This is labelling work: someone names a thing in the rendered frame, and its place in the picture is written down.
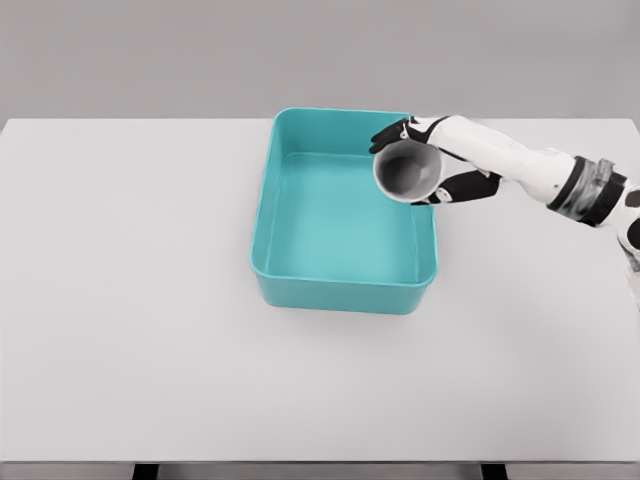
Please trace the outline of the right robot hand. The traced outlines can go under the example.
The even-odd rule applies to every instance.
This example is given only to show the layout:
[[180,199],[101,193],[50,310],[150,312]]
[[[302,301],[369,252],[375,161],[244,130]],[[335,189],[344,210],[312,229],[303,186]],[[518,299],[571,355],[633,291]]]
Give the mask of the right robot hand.
[[386,126],[371,138],[369,152],[402,140],[436,147],[443,159],[443,180],[426,200],[411,205],[462,203],[494,196],[502,176],[496,172],[488,129],[462,116],[437,119],[409,116]]

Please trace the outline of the teal plastic basket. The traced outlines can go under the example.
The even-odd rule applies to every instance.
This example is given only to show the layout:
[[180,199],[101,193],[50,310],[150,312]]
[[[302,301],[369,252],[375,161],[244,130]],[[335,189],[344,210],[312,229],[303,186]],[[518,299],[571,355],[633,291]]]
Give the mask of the teal plastic basket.
[[434,211],[377,187],[371,137],[401,112],[286,108],[273,119],[250,264],[277,307],[404,315],[438,271]]

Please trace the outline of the white paper cup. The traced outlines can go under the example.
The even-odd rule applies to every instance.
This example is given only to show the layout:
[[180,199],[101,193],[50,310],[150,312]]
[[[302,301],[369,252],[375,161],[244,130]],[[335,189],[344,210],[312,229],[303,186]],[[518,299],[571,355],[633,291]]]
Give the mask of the white paper cup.
[[374,155],[376,185],[390,199],[400,203],[426,200],[443,180],[440,151],[428,144],[402,140]]

